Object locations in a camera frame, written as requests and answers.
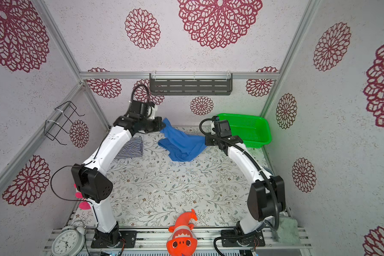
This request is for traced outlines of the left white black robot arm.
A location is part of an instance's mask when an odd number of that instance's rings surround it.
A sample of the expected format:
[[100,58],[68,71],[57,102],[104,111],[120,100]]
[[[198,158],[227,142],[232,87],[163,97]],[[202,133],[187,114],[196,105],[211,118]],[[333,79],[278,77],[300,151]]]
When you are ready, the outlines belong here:
[[95,239],[105,247],[117,247],[121,242],[110,195],[113,183],[107,171],[119,151],[139,132],[159,132],[165,128],[161,117],[155,117],[157,106],[132,100],[129,110],[117,118],[98,149],[82,164],[74,164],[71,173],[77,190],[90,206],[96,222]]

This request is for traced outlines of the blue white striped tank top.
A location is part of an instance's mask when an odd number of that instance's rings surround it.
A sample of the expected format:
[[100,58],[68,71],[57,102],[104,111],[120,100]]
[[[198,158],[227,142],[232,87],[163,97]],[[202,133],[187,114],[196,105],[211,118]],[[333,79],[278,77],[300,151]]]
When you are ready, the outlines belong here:
[[130,159],[142,157],[144,154],[144,143],[142,137],[131,138],[118,152],[115,159]]

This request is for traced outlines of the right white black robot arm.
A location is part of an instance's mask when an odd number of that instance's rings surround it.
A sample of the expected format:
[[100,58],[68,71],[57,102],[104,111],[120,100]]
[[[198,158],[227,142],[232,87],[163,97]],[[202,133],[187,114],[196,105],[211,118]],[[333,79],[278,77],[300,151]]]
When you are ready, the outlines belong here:
[[250,239],[255,240],[263,228],[273,231],[280,228],[280,213],[286,210],[285,184],[280,176],[262,167],[250,154],[243,139],[232,135],[229,122],[218,116],[206,118],[199,124],[207,146],[216,146],[225,153],[244,174],[250,187],[246,200],[248,215],[238,221],[234,235],[222,235],[214,240],[230,240],[246,246]]

